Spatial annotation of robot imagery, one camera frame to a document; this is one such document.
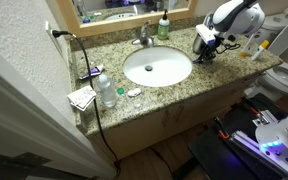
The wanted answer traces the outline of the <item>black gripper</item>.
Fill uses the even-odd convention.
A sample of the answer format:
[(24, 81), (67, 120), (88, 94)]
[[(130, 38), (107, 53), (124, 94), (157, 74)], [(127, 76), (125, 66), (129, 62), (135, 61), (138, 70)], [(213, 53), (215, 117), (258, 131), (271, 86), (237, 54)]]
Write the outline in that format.
[(213, 44), (207, 45), (206, 48), (204, 48), (201, 51), (201, 54), (198, 59), (202, 59), (204, 61), (205, 58), (206, 61), (212, 61), (216, 57), (215, 54), (216, 48), (222, 44), (222, 41), (223, 38), (216, 37), (215, 42)]

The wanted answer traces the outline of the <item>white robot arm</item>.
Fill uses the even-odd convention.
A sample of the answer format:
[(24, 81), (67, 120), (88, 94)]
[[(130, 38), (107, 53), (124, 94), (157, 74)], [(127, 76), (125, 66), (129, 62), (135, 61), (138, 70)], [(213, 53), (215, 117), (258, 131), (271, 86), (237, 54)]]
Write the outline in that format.
[[(262, 49), (279, 56), (288, 48), (288, 15), (266, 16), (258, 0), (230, 0), (209, 13), (203, 24), (196, 26), (198, 39), (194, 52), (198, 60), (212, 60), (217, 47), (232, 34), (252, 36), (261, 32)], [(249, 95), (262, 93), (271, 100), (288, 95), (288, 63), (268, 69), (255, 81)], [(259, 150), (280, 169), (288, 172), (288, 117), (255, 131)]]

